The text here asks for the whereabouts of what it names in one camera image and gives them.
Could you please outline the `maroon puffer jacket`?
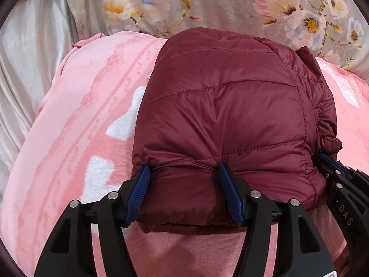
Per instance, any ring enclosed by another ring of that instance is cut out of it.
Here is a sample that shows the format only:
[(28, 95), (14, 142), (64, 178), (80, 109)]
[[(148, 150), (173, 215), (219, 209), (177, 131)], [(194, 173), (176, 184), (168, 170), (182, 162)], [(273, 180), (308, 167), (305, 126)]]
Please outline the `maroon puffer jacket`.
[(145, 232), (233, 233), (218, 179), (232, 173), (272, 200), (324, 201), (312, 156), (335, 158), (336, 107), (306, 47), (193, 28), (158, 53), (134, 132), (133, 172), (151, 171), (138, 225)]

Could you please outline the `pink printed blanket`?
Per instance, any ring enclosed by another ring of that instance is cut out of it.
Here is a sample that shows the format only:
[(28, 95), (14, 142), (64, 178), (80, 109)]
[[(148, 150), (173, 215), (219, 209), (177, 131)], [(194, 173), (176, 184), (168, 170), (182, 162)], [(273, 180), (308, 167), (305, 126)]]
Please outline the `pink printed blanket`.
[[(100, 200), (131, 175), (134, 124), (165, 39), (123, 31), (77, 42), (56, 70), (10, 173), (1, 238), (33, 276), (53, 226), (72, 199)], [(317, 57), (335, 98), (338, 159), (368, 173), (368, 84)], [(139, 276), (231, 276), (244, 233), (143, 233), (127, 242)]]

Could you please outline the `grey floral bedsheet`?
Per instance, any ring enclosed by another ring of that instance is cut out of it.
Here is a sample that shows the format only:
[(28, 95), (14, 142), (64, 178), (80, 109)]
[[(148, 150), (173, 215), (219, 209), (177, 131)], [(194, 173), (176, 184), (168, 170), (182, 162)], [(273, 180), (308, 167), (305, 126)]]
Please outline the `grey floral bedsheet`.
[(308, 47), (368, 78), (368, 23), (355, 0), (67, 0), (80, 38), (123, 30), (169, 38), (206, 27)]

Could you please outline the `white satin curtain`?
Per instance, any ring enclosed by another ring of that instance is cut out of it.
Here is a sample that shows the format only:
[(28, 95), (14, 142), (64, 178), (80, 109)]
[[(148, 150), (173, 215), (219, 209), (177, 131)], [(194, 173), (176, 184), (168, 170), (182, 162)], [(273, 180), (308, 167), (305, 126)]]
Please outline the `white satin curtain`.
[(42, 98), (76, 41), (66, 0), (19, 0), (1, 26), (1, 191)]

